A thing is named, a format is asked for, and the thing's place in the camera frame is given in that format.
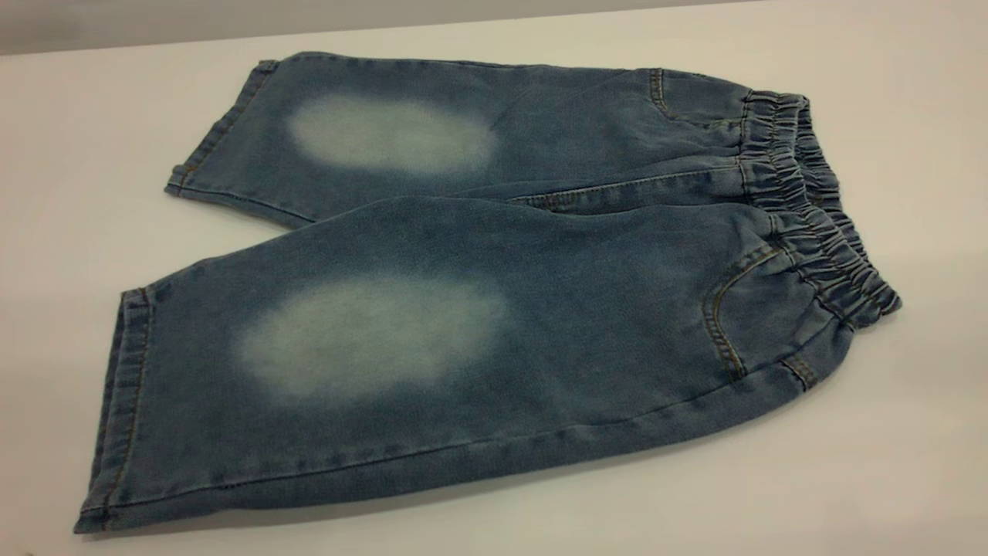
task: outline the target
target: pocket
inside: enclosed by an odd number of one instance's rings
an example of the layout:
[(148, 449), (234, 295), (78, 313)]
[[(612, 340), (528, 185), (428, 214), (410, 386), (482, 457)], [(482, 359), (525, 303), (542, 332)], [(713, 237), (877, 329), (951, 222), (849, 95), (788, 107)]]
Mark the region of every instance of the pocket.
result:
[(731, 381), (797, 352), (833, 320), (780, 248), (764, 244), (712, 287), (704, 321)]
[(652, 100), (671, 120), (699, 125), (739, 122), (751, 89), (717, 79), (672, 69), (652, 71)]

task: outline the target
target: seam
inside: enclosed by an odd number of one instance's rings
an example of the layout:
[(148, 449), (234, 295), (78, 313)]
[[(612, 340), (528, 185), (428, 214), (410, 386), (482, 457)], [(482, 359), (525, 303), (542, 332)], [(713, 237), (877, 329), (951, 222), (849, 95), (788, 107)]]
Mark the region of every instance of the seam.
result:
[[(126, 468), (127, 463), (130, 461), (130, 456), (133, 454), (133, 437), (137, 429), (137, 409), (140, 405), (140, 391), (144, 385), (144, 369), (147, 366), (147, 348), (150, 344), (151, 337), (151, 318), (154, 316), (154, 308), (151, 306), (151, 302), (147, 299), (147, 290), (140, 288), (140, 296), (147, 306), (147, 324), (144, 325), (144, 346), (140, 352), (140, 367), (137, 371), (137, 386), (134, 387), (133, 393), (133, 415), (130, 417), (130, 427), (127, 430), (126, 436), (126, 451), (123, 454), (123, 462), (121, 462), (120, 467), (117, 469), (117, 475), (114, 477), (113, 483), (110, 485), (110, 489), (107, 491), (107, 495), (103, 500), (104, 510), (109, 510), (113, 508), (110, 505), (110, 498), (117, 492), (117, 488), (120, 486), (121, 479), (124, 477), (124, 468)], [(103, 518), (102, 528), (107, 530), (107, 524), (109, 522), (109, 514), (105, 515)]]
[(816, 373), (810, 368), (809, 363), (804, 361), (802, 357), (798, 355), (792, 356), (792, 361), (795, 362), (799, 369), (803, 372), (803, 381), (806, 383), (806, 390), (813, 388), (820, 379), (817, 378)]
[(431, 58), (373, 58), (373, 57), (362, 57), (362, 56), (345, 56), (341, 54), (334, 54), (332, 52), (300, 52), (298, 54), (293, 54), (283, 61), (299, 61), (307, 59), (333, 59), (333, 60), (346, 60), (346, 59), (357, 59), (357, 60), (372, 60), (372, 61), (409, 61), (409, 62), (428, 62), (428, 63), (451, 63), (456, 65), (475, 65), (478, 67), (489, 67), (492, 69), (515, 69), (519, 67), (564, 67), (564, 68), (578, 68), (578, 66), (552, 66), (548, 64), (510, 64), (510, 63), (497, 63), (497, 62), (486, 62), (486, 61), (473, 61), (473, 60), (450, 60), (450, 59), (431, 59)]
[(223, 139), (225, 139), (226, 136), (230, 133), (230, 131), (233, 130), (233, 127), (236, 125), (237, 120), (239, 120), (240, 117), (243, 116), (243, 113), (246, 112), (247, 108), (251, 105), (252, 102), (254, 102), (254, 99), (257, 97), (258, 93), (261, 92), (261, 88), (264, 87), (264, 84), (268, 82), (268, 78), (271, 77), (271, 75), (274, 72), (275, 72), (274, 69), (265, 72), (264, 77), (262, 77), (257, 82), (257, 85), (254, 87), (254, 90), (251, 91), (251, 95), (250, 97), (247, 98), (247, 101), (244, 102), (242, 105), (234, 103), (233, 107), (229, 110), (229, 112), (222, 119), (220, 119), (220, 121), (222, 122), (223, 120), (226, 119), (227, 116), (232, 115), (229, 125), (227, 125), (225, 128), (218, 130), (219, 137), (217, 137), (216, 140), (213, 141), (212, 144), (206, 148), (206, 151), (203, 152), (203, 159), (196, 164), (183, 164), (185, 166), (185, 171), (182, 172), (182, 179), (179, 180), (177, 184), (175, 184), (175, 186), (178, 187), (179, 190), (185, 189), (186, 180), (189, 179), (190, 175), (199, 168), (201, 168), (204, 164), (206, 164), (206, 161), (209, 160), (209, 157), (216, 151), (216, 148), (219, 147), (219, 144), (223, 141)]
[(647, 177), (647, 178), (638, 178), (638, 179), (633, 179), (633, 180), (629, 180), (629, 181), (621, 181), (621, 182), (617, 182), (617, 183), (607, 183), (607, 184), (602, 184), (602, 185), (592, 185), (592, 186), (589, 186), (589, 187), (580, 187), (580, 188), (577, 188), (577, 189), (566, 189), (566, 190), (563, 190), (563, 191), (554, 191), (552, 193), (539, 193), (537, 195), (522, 195), (522, 196), (519, 196), (519, 197), (512, 197), (512, 198), (508, 199), (508, 201), (509, 202), (517, 202), (517, 203), (526, 203), (526, 202), (535, 202), (535, 203), (538, 203), (538, 202), (541, 202), (541, 201), (552, 202), (554, 200), (552, 198), (559, 198), (559, 197), (565, 197), (565, 196), (571, 196), (571, 195), (572, 196), (585, 195), (585, 194), (588, 194), (588, 193), (596, 193), (598, 191), (607, 191), (607, 190), (610, 190), (610, 189), (616, 189), (618, 187), (624, 187), (624, 186), (627, 186), (627, 185), (636, 185), (636, 184), (644, 183), (644, 182), (648, 182), (648, 181), (661, 181), (661, 180), (678, 178), (678, 177), (695, 176), (695, 175), (699, 175), (699, 174), (706, 174), (706, 173), (709, 173), (709, 172), (722, 172), (722, 171), (725, 171), (725, 170), (735, 170), (735, 169), (737, 169), (737, 165), (721, 166), (721, 167), (716, 167), (716, 168), (709, 168), (709, 169), (706, 169), (706, 170), (694, 170), (694, 171), (690, 171), (690, 172), (677, 172), (677, 173), (674, 173), (674, 174), (662, 174), (662, 175), (658, 175), (658, 176), (651, 176), (651, 177)]
[(274, 205), (269, 205), (268, 203), (265, 203), (264, 201), (257, 201), (255, 199), (250, 199), (250, 198), (247, 198), (247, 197), (241, 197), (240, 195), (237, 195), (235, 193), (228, 193), (226, 191), (209, 191), (209, 190), (206, 190), (206, 189), (198, 189), (198, 188), (195, 188), (195, 187), (188, 187), (188, 186), (182, 187), (182, 190), (183, 191), (192, 191), (192, 192), (195, 192), (195, 193), (202, 193), (204, 195), (219, 195), (221, 197), (229, 197), (231, 199), (236, 199), (238, 201), (244, 201), (246, 203), (253, 203), (255, 205), (260, 205), (262, 207), (267, 207), (267, 208), (269, 208), (269, 209), (271, 209), (273, 211), (278, 211), (280, 213), (284, 213), (286, 215), (289, 215), (289, 216), (292, 216), (292, 217), (296, 217), (296, 218), (305, 220), (306, 222), (309, 222), (309, 223), (316, 222), (314, 219), (311, 219), (311, 218), (308, 218), (308, 217), (304, 217), (304, 216), (302, 216), (302, 215), (300, 215), (298, 213), (293, 213), (292, 211), (289, 211), (289, 210), (286, 210), (286, 209), (281, 209), (281, 208), (278, 208), (278, 207), (276, 207)]
[[(769, 371), (769, 370), (771, 370), (771, 368), (763, 369), (763, 370), (760, 370), (758, 372), (765, 372), (765, 371)], [(576, 424), (570, 424), (570, 425), (566, 425), (566, 426), (563, 426), (563, 427), (560, 427), (560, 428), (556, 428), (556, 429), (553, 429), (553, 430), (542, 430), (542, 431), (535, 432), (535, 433), (532, 433), (532, 434), (519, 434), (519, 435), (516, 435), (516, 436), (508, 436), (508, 437), (505, 437), (505, 438), (485, 438), (485, 439), (482, 439), (482, 440), (475, 440), (475, 441), (471, 441), (471, 442), (463, 442), (463, 443), (460, 443), (460, 444), (452, 444), (452, 445), (449, 445), (449, 446), (441, 446), (441, 447), (438, 447), (438, 448), (423, 449), (423, 450), (419, 450), (417, 452), (412, 452), (412, 453), (402, 454), (402, 455), (396, 455), (396, 456), (386, 457), (386, 458), (378, 458), (378, 459), (374, 459), (374, 460), (371, 460), (371, 461), (365, 461), (365, 462), (361, 462), (361, 463), (354, 463), (354, 464), (351, 464), (351, 465), (344, 465), (344, 466), (336, 467), (336, 468), (333, 468), (333, 469), (324, 469), (324, 470), (320, 470), (320, 471), (310, 471), (310, 472), (306, 472), (306, 473), (293, 473), (293, 474), (290, 474), (290, 475), (282, 475), (282, 476), (278, 476), (278, 477), (265, 477), (265, 478), (262, 478), (262, 479), (251, 479), (251, 480), (247, 480), (247, 481), (239, 481), (239, 482), (234, 482), (234, 483), (227, 483), (227, 484), (224, 484), (224, 485), (210, 485), (210, 486), (207, 486), (207, 487), (196, 487), (196, 488), (189, 489), (187, 491), (184, 491), (184, 492), (181, 492), (181, 493), (177, 493), (177, 494), (173, 494), (173, 495), (162, 496), (162, 497), (157, 497), (157, 498), (148, 499), (148, 500), (142, 500), (142, 501), (137, 501), (137, 502), (129, 502), (129, 503), (126, 503), (126, 504), (119, 504), (119, 505), (112, 506), (111, 508), (130, 508), (130, 507), (134, 507), (134, 506), (142, 506), (142, 505), (146, 505), (146, 504), (154, 504), (154, 503), (157, 503), (157, 502), (162, 502), (162, 501), (165, 501), (165, 500), (169, 500), (169, 499), (173, 499), (173, 498), (178, 498), (178, 497), (182, 497), (184, 495), (188, 495), (188, 494), (192, 494), (192, 493), (196, 493), (196, 492), (201, 492), (201, 491), (209, 491), (209, 490), (214, 490), (214, 489), (231, 489), (231, 488), (236, 488), (236, 487), (240, 487), (240, 486), (244, 486), (244, 485), (251, 485), (251, 484), (255, 484), (255, 483), (264, 483), (264, 482), (268, 482), (268, 481), (279, 481), (279, 480), (285, 480), (285, 479), (294, 479), (294, 478), (297, 478), (297, 477), (308, 477), (308, 476), (312, 476), (312, 475), (322, 475), (322, 474), (326, 474), (326, 473), (335, 473), (337, 471), (344, 471), (344, 470), (351, 469), (351, 468), (354, 468), (354, 467), (361, 467), (361, 466), (365, 466), (365, 465), (373, 465), (373, 464), (378, 464), (378, 463), (385, 463), (385, 462), (388, 462), (388, 461), (394, 461), (394, 460), (404, 459), (404, 458), (408, 458), (408, 457), (415, 457), (415, 456), (425, 455), (425, 454), (429, 454), (429, 453), (441, 452), (443, 450), (451, 450), (451, 449), (456, 449), (456, 448), (463, 448), (463, 447), (471, 446), (471, 445), (475, 445), (475, 444), (485, 444), (485, 443), (490, 443), (490, 442), (504, 442), (504, 441), (525, 440), (525, 439), (528, 439), (528, 438), (536, 438), (536, 437), (539, 437), (539, 436), (546, 436), (546, 435), (550, 435), (550, 434), (555, 434), (555, 433), (558, 433), (558, 432), (560, 432), (562, 430), (570, 430), (570, 429), (573, 429), (573, 428), (594, 428), (594, 427), (616, 426), (616, 425), (624, 424), (626, 422), (635, 421), (635, 420), (638, 420), (638, 419), (649, 417), (649, 416), (651, 416), (653, 414), (665, 412), (665, 411), (671, 410), (671, 409), (673, 409), (673, 408), (675, 408), (677, 406), (684, 406), (684, 405), (687, 405), (687, 404), (692, 404), (692, 403), (694, 403), (694, 402), (696, 402), (696, 401), (698, 401), (698, 400), (700, 400), (702, 398), (705, 398), (706, 396), (710, 396), (712, 394), (717, 393), (718, 391), (721, 391), (721, 390), (724, 390), (724, 389), (727, 389), (727, 388), (734, 388), (734, 385), (729, 383), (729, 384), (725, 384), (725, 385), (722, 385), (722, 386), (718, 386), (716, 388), (713, 388), (711, 390), (708, 390), (707, 392), (704, 392), (702, 394), (698, 394), (696, 396), (693, 396), (692, 398), (689, 398), (688, 400), (682, 400), (682, 401), (676, 402), (674, 404), (669, 404), (668, 406), (662, 406), (661, 408), (656, 408), (654, 410), (649, 410), (649, 411), (643, 412), (641, 414), (637, 414), (637, 415), (634, 415), (634, 416), (631, 416), (631, 417), (617, 419), (617, 420), (613, 420), (613, 421), (593, 422), (593, 423), (576, 423)], [(100, 509), (100, 507), (89, 507), (89, 508), (83, 508), (81, 511), (82, 512), (86, 512), (86, 511), (99, 510), (99, 509)]]
[(783, 359), (780, 363), (799, 379), (803, 385), (803, 392), (809, 391), (820, 381), (809, 365), (796, 354)]
[[(731, 345), (730, 340), (727, 339), (723, 326), (720, 323), (720, 305), (723, 301), (724, 294), (726, 294), (727, 290), (737, 283), (738, 280), (745, 277), (755, 267), (782, 253), (782, 249), (778, 247), (772, 247), (769, 250), (765, 250), (767, 247), (769, 246), (759, 247), (738, 259), (737, 262), (731, 265), (732, 276), (728, 278), (727, 281), (720, 286), (720, 288), (714, 288), (711, 290), (710, 294), (708, 294), (703, 300), (703, 324), (707, 333), (710, 335), (710, 339), (713, 340), (714, 347), (716, 347), (717, 353), (720, 356), (725, 369), (727, 370), (728, 380), (731, 382), (744, 378), (747, 373), (745, 371), (744, 363), (741, 361), (741, 356), (738, 355), (737, 350), (734, 349), (734, 346)], [(744, 263), (744, 266), (742, 266), (739, 270), (733, 270), (733, 268), (738, 264), (753, 256), (755, 258)]]

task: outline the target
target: stitching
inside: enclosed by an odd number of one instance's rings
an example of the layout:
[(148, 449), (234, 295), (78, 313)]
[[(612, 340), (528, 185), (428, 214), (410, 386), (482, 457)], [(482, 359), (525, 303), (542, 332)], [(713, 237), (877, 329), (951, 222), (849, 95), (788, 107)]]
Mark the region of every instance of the stitching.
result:
[(535, 203), (538, 203), (538, 202), (544, 201), (546, 203), (552, 203), (553, 201), (555, 201), (555, 199), (552, 199), (552, 198), (562, 198), (562, 197), (566, 197), (566, 196), (584, 195), (584, 194), (587, 194), (587, 193), (596, 193), (598, 191), (607, 191), (607, 190), (610, 190), (610, 189), (616, 189), (618, 187), (623, 187), (623, 186), (627, 186), (627, 185), (636, 185), (636, 184), (644, 183), (644, 182), (647, 182), (647, 181), (661, 181), (661, 180), (678, 178), (678, 177), (695, 176), (695, 175), (699, 175), (699, 174), (706, 174), (706, 173), (709, 173), (709, 172), (722, 172), (722, 171), (725, 171), (725, 170), (734, 170), (734, 169), (737, 169), (737, 166), (736, 165), (723, 166), (723, 167), (717, 167), (717, 168), (709, 168), (707, 170), (694, 170), (694, 171), (690, 171), (690, 172), (679, 172), (679, 173), (675, 173), (675, 174), (663, 174), (663, 175), (659, 175), (659, 176), (652, 176), (652, 177), (647, 177), (647, 178), (638, 178), (638, 179), (634, 179), (634, 180), (630, 180), (630, 181), (622, 181), (622, 182), (618, 182), (618, 183), (607, 183), (607, 184), (602, 184), (602, 185), (593, 185), (593, 186), (589, 186), (589, 187), (581, 187), (581, 188), (577, 188), (577, 189), (567, 189), (565, 191), (555, 191), (555, 192), (552, 192), (552, 193), (540, 193), (538, 195), (522, 195), (520, 197), (512, 197), (511, 199), (508, 199), (508, 201), (509, 202), (518, 202), (518, 203), (527, 203), (527, 202), (535, 202)]
[(212, 144), (206, 147), (206, 151), (203, 153), (203, 159), (200, 160), (198, 164), (188, 164), (185, 166), (186, 170), (182, 173), (182, 179), (179, 180), (179, 183), (175, 184), (176, 187), (178, 187), (180, 190), (186, 188), (185, 185), (186, 180), (189, 179), (190, 175), (193, 172), (195, 172), (196, 170), (201, 168), (204, 164), (206, 164), (206, 161), (209, 160), (209, 157), (213, 154), (214, 151), (216, 151), (216, 148), (219, 147), (219, 144), (223, 141), (224, 138), (226, 138), (227, 134), (229, 134), (230, 131), (233, 130), (233, 126), (236, 125), (237, 120), (239, 120), (240, 117), (243, 116), (243, 113), (247, 111), (247, 107), (249, 107), (250, 104), (254, 102), (254, 98), (257, 97), (259, 92), (261, 92), (261, 87), (263, 87), (264, 84), (268, 82), (268, 78), (271, 77), (273, 73), (274, 73), (274, 69), (266, 71), (264, 76), (261, 77), (261, 79), (257, 82), (257, 85), (254, 86), (254, 90), (251, 92), (250, 97), (242, 105), (235, 103), (233, 105), (233, 108), (231, 108), (229, 112), (220, 120), (222, 122), (223, 120), (226, 120), (227, 117), (231, 117), (229, 125), (226, 126), (225, 128), (218, 130), (219, 137), (216, 138), (216, 140), (213, 141)]
[[(196, 493), (196, 492), (200, 492), (200, 491), (208, 491), (208, 490), (212, 490), (212, 489), (235, 488), (235, 487), (240, 487), (240, 486), (243, 486), (243, 485), (250, 485), (250, 484), (254, 484), (254, 483), (263, 483), (263, 482), (267, 482), (267, 481), (278, 481), (278, 480), (284, 480), (284, 479), (294, 479), (296, 477), (308, 477), (308, 476), (312, 476), (312, 475), (321, 475), (321, 474), (324, 474), (324, 473), (334, 473), (334, 472), (337, 472), (337, 471), (344, 471), (346, 469), (351, 469), (351, 468), (354, 468), (354, 467), (361, 467), (361, 466), (364, 466), (364, 465), (373, 465), (373, 464), (377, 464), (377, 463), (384, 463), (384, 462), (388, 462), (388, 461), (394, 461), (394, 460), (398, 460), (398, 459), (404, 459), (404, 458), (407, 458), (407, 457), (414, 457), (414, 456), (419, 456), (419, 455), (424, 455), (424, 454), (429, 454), (429, 453), (434, 453), (434, 452), (440, 452), (440, 451), (443, 451), (443, 450), (450, 450), (450, 449), (462, 448), (462, 447), (471, 446), (471, 445), (474, 445), (474, 444), (485, 444), (485, 443), (490, 443), (490, 442), (504, 442), (504, 441), (513, 441), (513, 440), (524, 440), (524, 439), (528, 439), (528, 438), (535, 438), (535, 437), (538, 437), (538, 436), (546, 436), (546, 435), (550, 435), (550, 434), (555, 434), (555, 433), (558, 433), (558, 432), (560, 432), (562, 430), (569, 430), (569, 429), (573, 429), (573, 428), (583, 428), (583, 427), (593, 428), (593, 427), (603, 427), (603, 426), (616, 426), (616, 425), (620, 425), (620, 424), (623, 424), (623, 423), (626, 423), (626, 422), (635, 421), (635, 420), (638, 420), (638, 419), (641, 419), (641, 418), (645, 418), (645, 417), (651, 416), (653, 414), (657, 414), (657, 413), (660, 413), (660, 412), (665, 412), (665, 411), (668, 411), (670, 409), (673, 409), (673, 408), (675, 408), (677, 406), (684, 406), (684, 405), (687, 405), (687, 404), (692, 404), (692, 403), (696, 402), (697, 400), (700, 400), (701, 398), (704, 398), (706, 396), (710, 396), (710, 395), (715, 394), (716, 392), (718, 392), (720, 390), (724, 390), (726, 388), (733, 388), (733, 385), (731, 385), (731, 384), (725, 384), (725, 385), (722, 385), (722, 386), (718, 386), (717, 388), (714, 388), (714, 389), (711, 389), (711, 390), (709, 390), (707, 392), (704, 392), (702, 394), (696, 395), (696, 396), (694, 396), (692, 398), (689, 398), (688, 400), (683, 400), (681, 402), (676, 402), (674, 404), (669, 404), (668, 406), (663, 406), (661, 408), (657, 408), (657, 409), (654, 409), (654, 410), (649, 410), (647, 412), (644, 412), (644, 413), (641, 413), (641, 414), (638, 414), (638, 415), (635, 415), (635, 416), (631, 416), (631, 417), (627, 417), (627, 418), (622, 418), (622, 419), (618, 419), (618, 420), (614, 420), (614, 421), (594, 422), (594, 423), (576, 423), (576, 424), (570, 424), (570, 425), (567, 425), (567, 426), (563, 426), (561, 428), (557, 428), (557, 429), (554, 429), (554, 430), (543, 430), (543, 431), (535, 432), (535, 433), (532, 433), (532, 434), (520, 434), (520, 435), (517, 435), (517, 436), (508, 436), (508, 437), (505, 437), (505, 438), (486, 438), (486, 439), (483, 439), (483, 440), (475, 440), (475, 441), (472, 441), (472, 442), (464, 442), (462, 444), (453, 444), (453, 445), (449, 445), (449, 446), (442, 446), (442, 447), (439, 447), (439, 448), (429, 448), (429, 449), (419, 450), (417, 452), (412, 452), (412, 453), (408, 453), (408, 454), (402, 454), (402, 455), (397, 455), (397, 456), (392, 456), (392, 457), (386, 457), (386, 458), (378, 458), (378, 459), (374, 459), (374, 460), (371, 460), (371, 461), (365, 461), (365, 462), (361, 462), (361, 463), (354, 463), (354, 464), (351, 464), (351, 465), (344, 465), (344, 466), (336, 467), (336, 468), (333, 468), (333, 469), (324, 469), (324, 470), (320, 470), (320, 471), (310, 471), (310, 472), (306, 472), (306, 473), (293, 473), (293, 474), (290, 474), (290, 475), (282, 475), (282, 476), (278, 476), (278, 477), (265, 477), (263, 479), (251, 479), (251, 480), (248, 480), (248, 481), (239, 481), (239, 482), (228, 483), (228, 484), (224, 484), (224, 485), (210, 485), (208, 487), (196, 487), (196, 488), (189, 489), (188, 491), (184, 491), (184, 492), (181, 492), (181, 493), (177, 493), (177, 494), (173, 494), (173, 495), (168, 495), (168, 496), (162, 496), (162, 497), (158, 497), (158, 498), (154, 498), (154, 499), (149, 499), (149, 500), (143, 500), (143, 501), (137, 501), (137, 502), (129, 502), (129, 503), (126, 503), (126, 504), (119, 504), (119, 505), (113, 506), (112, 508), (129, 508), (129, 507), (133, 507), (133, 506), (141, 506), (141, 505), (145, 505), (145, 504), (153, 504), (153, 503), (162, 502), (162, 501), (173, 499), (173, 498), (178, 498), (178, 497), (181, 497), (181, 496), (184, 496), (184, 495), (188, 495), (188, 494), (191, 494), (191, 493)], [(83, 508), (81, 511), (85, 512), (85, 511), (92, 511), (92, 510), (99, 510), (99, 509), (100, 509), (100, 507), (89, 507), (89, 508)]]
[(724, 363), (728, 378), (731, 382), (744, 378), (746, 373), (741, 357), (734, 349), (734, 346), (731, 345), (731, 342), (727, 339), (727, 336), (724, 334), (723, 326), (720, 324), (720, 304), (723, 301), (724, 294), (726, 294), (727, 290), (738, 280), (746, 276), (756, 266), (782, 253), (782, 249), (777, 247), (773, 247), (768, 251), (765, 251), (766, 248), (766, 246), (759, 247), (741, 257), (738, 262), (732, 266), (736, 266), (750, 257), (754, 256), (755, 258), (745, 263), (740, 270), (732, 270), (731, 273), (733, 276), (731, 276), (719, 289), (712, 290), (712, 295), (707, 295), (706, 299), (703, 301), (703, 323), (706, 327), (707, 333), (710, 335), (710, 339), (713, 340), (714, 346), (717, 348), (717, 352)]
[(803, 392), (808, 391), (820, 382), (820, 379), (817, 378), (816, 373), (814, 373), (813, 370), (809, 368), (809, 365), (796, 354), (792, 354), (790, 357), (783, 359), (780, 363), (789, 369), (792, 374), (796, 375), (796, 378), (798, 378), (799, 382), (803, 385)]
[(798, 355), (793, 355), (792, 360), (795, 361), (802, 369), (802, 371), (806, 374), (806, 390), (813, 388), (814, 386), (816, 386), (816, 383), (820, 382), (820, 379), (817, 378), (816, 373), (814, 373), (813, 369), (810, 368), (809, 363), (804, 361)]
[[(144, 288), (140, 288), (140, 296), (144, 300), (144, 304), (147, 306), (147, 324), (144, 325), (144, 348), (140, 353), (140, 368), (137, 371), (137, 386), (134, 387), (133, 393), (133, 415), (130, 418), (130, 427), (127, 431), (126, 436), (126, 451), (123, 456), (123, 462), (121, 462), (120, 467), (117, 469), (117, 476), (114, 477), (114, 482), (110, 485), (110, 489), (107, 491), (106, 497), (103, 499), (103, 506), (106, 510), (113, 508), (110, 505), (110, 498), (117, 491), (117, 487), (120, 486), (121, 479), (124, 477), (124, 468), (126, 464), (130, 461), (130, 456), (133, 454), (133, 437), (134, 432), (137, 429), (137, 406), (140, 402), (140, 390), (144, 385), (144, 369), (147, 366), (147, 348), (150, 343), (151, 336), (151, 317), (153, 316), (154, 309), (151, 306), (151, 302), (147, 299), (147, 291)], [(109, 513), (104, 517), (102, 528), (107, 530), (107, 524), (109, 522)]]
[(192, 192), (195, 192), (195, 193), (202, 193), (204, 195), (219, 195), (219, 196), (222, 196), (222, 197), (230, 197), (230, 198), (236, 199), (238, 201), (244, 201), (244, 202), (247, 202), (247, 203), (254, 203), (255, 205), (261, 205), (262, 207), (267, 207), (267, 208), (269, 208), (269, 209), (271, 209), (273, 211), (278, 211), (280, 213), (285, 213), (285, 214), (287, 214), (289, 216), (293, 216), (293, 217), (302, 219), (302, 220), (304, 220), (306, 222), (309, 222), (309, 223), (315, 222), (315, 220), (313, 220), (311, 218), (307, 218), (307, 217), (304, 217), (304, 216), (302, 216), (300, 214), (293, 213), (292, 211), (289, 211), (289, 210), (286, 210), (286, 209), (280, 209), (280, 208), (278, 208), (278, 207), (276, 207), (274, 205), (269, 205), (268, 203), (265, 203), (263, 201), (257, 201), (257, 200), (254, 200), (254, 199), (249, 199), (247, 197), (241, 197), (241, 196), (236, 195), (234, 193), (227, 193), (225, 191), (208, 191), (208, 190), (205, 190), (205, 189), (198, 189), (198, 188), (195, 188), (195, 187), (183, 187), (182, 189), (183, 189), (183, 191), (192, 191)]

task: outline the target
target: hem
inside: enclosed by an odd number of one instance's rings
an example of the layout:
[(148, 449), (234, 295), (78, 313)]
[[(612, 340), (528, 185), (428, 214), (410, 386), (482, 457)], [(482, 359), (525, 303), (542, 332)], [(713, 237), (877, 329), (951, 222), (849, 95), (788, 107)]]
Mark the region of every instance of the hem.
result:
[[(109, 508), (115, 502), (133, 448), (151, 334), (151, 312), (146, 289), (121, 294), (89, 492), (83, 502), (83, 508), (99, 506), (104, 509), (98, 517), (101, 522), (109, 518)], [(81, 522), (77, 523), (76, 530), (82, 526)]]
[(854, 329), (902, 302), (868, 261), (844, 212), (839, 184), (801, 95), (752, 91), (745, 101), (739, 160), (745, 194), (772, 217), (775, 242), (817, 299)]
[(247, 110), (247, 107), (254, 100), (254, 97), (257, 96), (265, 81), (274, 73), (278, 64), (277, 60), (263, 60), (251, 70), (250, 75), (247, 77), (247, 82), (244, 83), (233, 106), (219, 121), (212, 125), (209, 133), (199, 143), (199, 146), (193, 150), (185, 163), (175, 166), (172, 169), (172, 175), (168, 179), (168, 186), (165, 188), (166, 192), (176, 197), (185, 197), (183, 190), (186, 184), (192, 179), (196, 170), (206, 162), (226, 134), (233, 129), (240, 115)]

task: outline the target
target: denim fabric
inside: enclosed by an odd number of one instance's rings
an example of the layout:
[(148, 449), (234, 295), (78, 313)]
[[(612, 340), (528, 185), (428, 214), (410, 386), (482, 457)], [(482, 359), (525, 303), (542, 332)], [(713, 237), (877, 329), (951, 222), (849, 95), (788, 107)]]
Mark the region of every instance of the denim fabric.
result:
[(266, 61), (166, 191), (298, 230), (123, 293), (76, 532), (710, 434), (900, 305), (807, 100), (691, 73)]

